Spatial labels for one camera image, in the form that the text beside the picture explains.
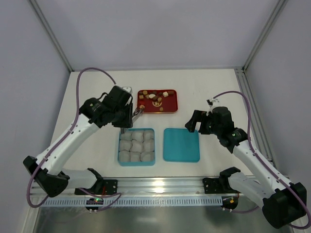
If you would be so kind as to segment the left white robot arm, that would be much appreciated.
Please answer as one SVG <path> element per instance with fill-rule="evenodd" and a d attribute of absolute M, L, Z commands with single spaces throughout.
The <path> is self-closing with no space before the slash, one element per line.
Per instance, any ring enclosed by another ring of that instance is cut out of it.
<path fill-rule="evenodd" d="M 103 126 L 129 129 L 133 126 L 133 96 L 130 87 L 113 86 L 100 98 L 87 99 L 78 107 L 77 115 L 66 132 L 36 157 L 28 156 L 23 164 L 48 197 L 56 197 L 66 189 L 100 194 L 104 179 L 92 168 L 64 170 L 63 166 L 91 135 Z"/>

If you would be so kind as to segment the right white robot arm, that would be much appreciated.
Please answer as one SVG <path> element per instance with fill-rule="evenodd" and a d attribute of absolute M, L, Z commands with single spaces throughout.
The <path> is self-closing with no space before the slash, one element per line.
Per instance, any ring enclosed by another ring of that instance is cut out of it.
<path fill-rule="evenodd" d="M 303 184 L 292 183 L 251 146 L 247 133 L 235 127 L 227 107 L 215 107 L 208 112 L 194 110 L 185 127 L 192 133 L 197 123 L 200 124 L 200 134 L 215 135 L 220 144 L 239 158 L 257 179 L 250 180 L 239 169 L 228 168 L 219 175 L 225 190 L 232 189 L 248 197 L 276 229 L 308 213 L 307 191 Z"/>

